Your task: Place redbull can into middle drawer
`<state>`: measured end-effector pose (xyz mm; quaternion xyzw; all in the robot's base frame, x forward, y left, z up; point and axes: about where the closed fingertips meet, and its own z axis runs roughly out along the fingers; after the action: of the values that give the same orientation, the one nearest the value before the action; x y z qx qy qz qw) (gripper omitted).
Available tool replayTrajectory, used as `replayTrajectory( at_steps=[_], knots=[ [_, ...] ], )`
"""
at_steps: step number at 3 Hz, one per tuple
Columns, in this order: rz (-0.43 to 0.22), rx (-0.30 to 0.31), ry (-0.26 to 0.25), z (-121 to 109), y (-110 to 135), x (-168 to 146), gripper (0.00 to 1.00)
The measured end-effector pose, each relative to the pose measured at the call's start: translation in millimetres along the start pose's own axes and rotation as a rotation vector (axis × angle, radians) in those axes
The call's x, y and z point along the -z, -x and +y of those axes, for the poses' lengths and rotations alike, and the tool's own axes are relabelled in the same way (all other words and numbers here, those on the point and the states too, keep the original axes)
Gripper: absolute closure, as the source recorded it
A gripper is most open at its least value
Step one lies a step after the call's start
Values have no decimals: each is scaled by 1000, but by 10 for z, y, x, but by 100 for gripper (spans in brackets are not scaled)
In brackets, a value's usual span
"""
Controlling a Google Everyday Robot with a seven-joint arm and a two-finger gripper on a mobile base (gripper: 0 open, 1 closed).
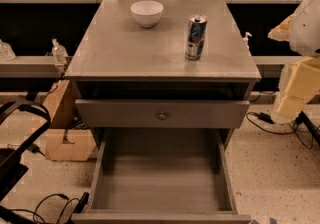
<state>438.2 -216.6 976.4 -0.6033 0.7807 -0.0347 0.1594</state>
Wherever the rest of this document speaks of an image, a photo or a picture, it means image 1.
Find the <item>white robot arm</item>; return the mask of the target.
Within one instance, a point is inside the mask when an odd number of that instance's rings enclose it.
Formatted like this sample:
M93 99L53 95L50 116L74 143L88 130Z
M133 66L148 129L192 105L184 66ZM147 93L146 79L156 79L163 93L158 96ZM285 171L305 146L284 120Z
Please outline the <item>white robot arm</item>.
M279 94L271 119L278 124L293 121L320 91L320 0L303 0L293 14L268 33L275 41L287 41L302 56L281 71Z

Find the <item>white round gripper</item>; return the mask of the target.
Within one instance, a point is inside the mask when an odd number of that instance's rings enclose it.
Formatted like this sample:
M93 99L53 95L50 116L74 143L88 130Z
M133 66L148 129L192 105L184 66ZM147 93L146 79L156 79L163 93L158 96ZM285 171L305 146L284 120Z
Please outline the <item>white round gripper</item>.
M271 119L277 124L293 121L320 91L320 58L306 57L286 64L279 81Z

